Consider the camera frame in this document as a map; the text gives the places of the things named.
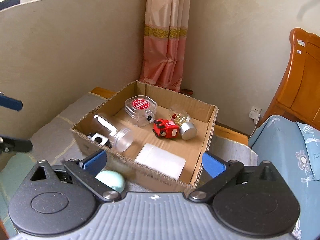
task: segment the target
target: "wall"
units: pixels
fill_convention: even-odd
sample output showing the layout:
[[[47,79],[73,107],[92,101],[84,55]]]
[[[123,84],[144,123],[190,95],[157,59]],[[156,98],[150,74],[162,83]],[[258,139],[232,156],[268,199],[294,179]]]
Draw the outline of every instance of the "wall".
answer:
[[[320,35],[320,0],[191,0],[182,86],[215,104],[219,122],[251,134],[250,108],[268,108],[295,27]]]
[[[0,134],[29,138],[95,86],[138,78],[146,0],[42,0],[0,12]]]

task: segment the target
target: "clear plastic jar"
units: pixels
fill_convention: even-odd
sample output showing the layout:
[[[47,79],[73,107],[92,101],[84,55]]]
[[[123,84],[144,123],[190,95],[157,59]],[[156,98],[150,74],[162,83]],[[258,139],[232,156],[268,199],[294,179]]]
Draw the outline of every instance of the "clear plastic jar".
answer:
[[[171,120],[179,126],[179,133],[184,140],[190,140],[197,135],[198,130],[191,122],[190,115],[179,105],[174,104],[170,108]]]
[[[155,119],[157,103],[150,97],[139,95],[129,98],[124,103],[125,111],[132,118],[133,125],[142,127],[151,123]]]
[[[103,113],[95,114],[93,122],[94,126],[98,127],[96,132],[106,136],[115,151],[124,152],[132,144],[134,137],[130,128],[122,124],[113,125]]]

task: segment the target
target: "pink curtain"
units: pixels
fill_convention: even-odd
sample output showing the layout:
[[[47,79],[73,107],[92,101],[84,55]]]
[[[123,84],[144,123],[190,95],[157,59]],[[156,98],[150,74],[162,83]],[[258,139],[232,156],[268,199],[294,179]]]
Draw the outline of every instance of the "pink curtain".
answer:
[[[190,0],[147,0],[140,81],[180,91]]]

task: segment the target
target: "white paper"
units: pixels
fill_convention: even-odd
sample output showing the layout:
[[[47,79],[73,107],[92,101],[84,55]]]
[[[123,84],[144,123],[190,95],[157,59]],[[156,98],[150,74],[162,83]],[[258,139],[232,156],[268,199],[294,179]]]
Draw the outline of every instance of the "white paper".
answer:
[[[185,159],[149,143],[144,145],[135,161],[174,179],[179,179],[186,163]]]

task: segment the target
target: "red fidget cube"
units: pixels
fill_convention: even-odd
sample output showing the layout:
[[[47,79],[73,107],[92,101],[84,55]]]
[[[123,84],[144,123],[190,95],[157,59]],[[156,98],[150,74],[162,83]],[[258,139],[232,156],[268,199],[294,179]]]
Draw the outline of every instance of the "red fidget cube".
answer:
[[[171,120],[158,119],[153,121],[153,132],[158,138],[175,138],[178,136],[179,126]]]

